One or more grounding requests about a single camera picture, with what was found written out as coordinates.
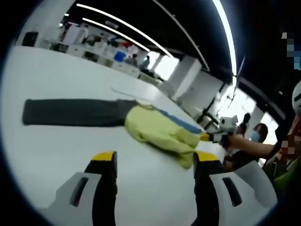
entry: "person's arm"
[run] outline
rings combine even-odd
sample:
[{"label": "person's arm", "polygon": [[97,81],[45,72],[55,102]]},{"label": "person's arm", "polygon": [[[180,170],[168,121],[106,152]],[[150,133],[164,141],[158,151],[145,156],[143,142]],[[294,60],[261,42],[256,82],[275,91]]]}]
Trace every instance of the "person's arm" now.
[{"label": "person's arm", "polygon": [[260,158],[266,158],[274,148],[274,145],[256,143],[237,135],[229,136],[229,141],[231,148],[240,149]]}]

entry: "desk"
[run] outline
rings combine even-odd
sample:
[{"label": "desk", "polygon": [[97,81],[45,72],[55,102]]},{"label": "desk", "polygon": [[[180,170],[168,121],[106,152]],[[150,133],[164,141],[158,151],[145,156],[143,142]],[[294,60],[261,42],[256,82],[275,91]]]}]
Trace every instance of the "desk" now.
[{"label": "desk", "polygon": [[92,156],[118,152],[116,225],[189,226],[197,216],[193,169],[130,137],[124,127],[24,126],[28,98],[130,99],[112,91],[123,84],[197,127],[155,86],[82,58],[41,48],[13,47],[2,82],[3,142],[11,171],[34,207],[47,207],[55,191]]}]

